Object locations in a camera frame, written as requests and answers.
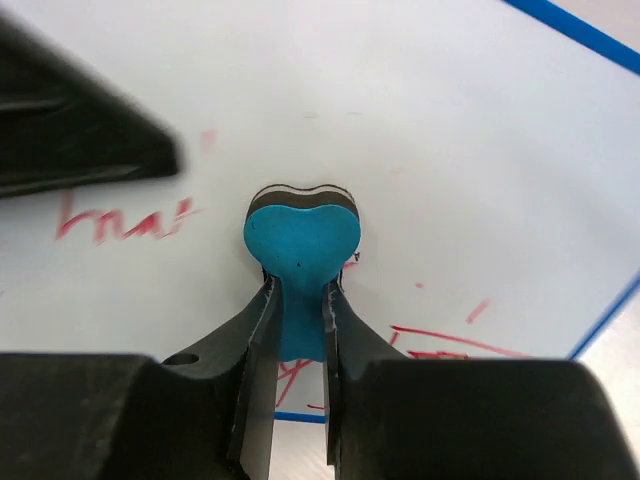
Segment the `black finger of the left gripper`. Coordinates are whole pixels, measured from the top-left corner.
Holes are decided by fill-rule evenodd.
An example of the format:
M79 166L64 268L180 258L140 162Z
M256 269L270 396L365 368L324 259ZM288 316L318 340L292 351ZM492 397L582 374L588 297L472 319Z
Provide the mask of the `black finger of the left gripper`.
M178 171L169 132L2 15L2 196Z

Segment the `blue-framed small whiteboard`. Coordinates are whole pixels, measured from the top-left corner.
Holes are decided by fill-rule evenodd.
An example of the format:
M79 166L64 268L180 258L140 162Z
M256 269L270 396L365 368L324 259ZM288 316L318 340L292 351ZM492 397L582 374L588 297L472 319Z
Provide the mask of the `blue-framed small whiteboard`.
M1 347L164 358L260 284L262 187L331 183L401 352L578 356L639 281L639 78L538 1L5 1L169 125L170 179L1 204Z

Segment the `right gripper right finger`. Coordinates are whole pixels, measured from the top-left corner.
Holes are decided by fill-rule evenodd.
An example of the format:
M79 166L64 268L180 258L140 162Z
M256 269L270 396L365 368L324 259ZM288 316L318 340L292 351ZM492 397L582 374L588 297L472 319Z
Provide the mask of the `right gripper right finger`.
M596 378L567 360L410 359L322 293L327 460L339 479L635 479Z

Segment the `blue foam whiteboard eraser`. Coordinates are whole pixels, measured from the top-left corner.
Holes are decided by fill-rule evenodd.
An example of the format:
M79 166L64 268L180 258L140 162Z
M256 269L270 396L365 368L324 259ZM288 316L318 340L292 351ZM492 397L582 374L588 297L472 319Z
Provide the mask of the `blue foam whiteboard eraser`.
M360 238L355 199L342 187L273 184L252 198L243 239L263 273L280 280L281 361L324 360L323 290L340 277Z

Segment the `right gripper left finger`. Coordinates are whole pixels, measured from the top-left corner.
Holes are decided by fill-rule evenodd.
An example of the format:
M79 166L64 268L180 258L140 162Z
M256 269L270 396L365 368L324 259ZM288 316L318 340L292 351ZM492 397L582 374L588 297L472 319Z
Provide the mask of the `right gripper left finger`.
M1 358L5 479L265 479L280 343L280 283L156 361L145 355Z

